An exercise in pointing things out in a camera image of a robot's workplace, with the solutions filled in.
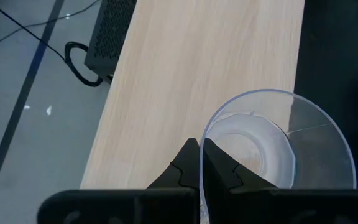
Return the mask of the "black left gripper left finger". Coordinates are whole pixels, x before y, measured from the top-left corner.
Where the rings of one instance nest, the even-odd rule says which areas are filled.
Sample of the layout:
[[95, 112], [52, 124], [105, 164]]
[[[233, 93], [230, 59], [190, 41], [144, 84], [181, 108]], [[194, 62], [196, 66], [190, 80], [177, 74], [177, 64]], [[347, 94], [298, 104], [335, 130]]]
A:
[[65, 190], [47, 198], [38, 223], [199, 223], [200, 147], [189, 138], [146, 189]]

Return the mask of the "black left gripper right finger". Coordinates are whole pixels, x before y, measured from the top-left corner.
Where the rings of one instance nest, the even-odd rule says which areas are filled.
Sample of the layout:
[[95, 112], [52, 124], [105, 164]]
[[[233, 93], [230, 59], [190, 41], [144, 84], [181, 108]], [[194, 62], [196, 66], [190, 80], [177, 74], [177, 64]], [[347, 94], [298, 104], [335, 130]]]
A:
[[203, 141], [211, 223], [358, 223], [358, 190], [280, 189]]

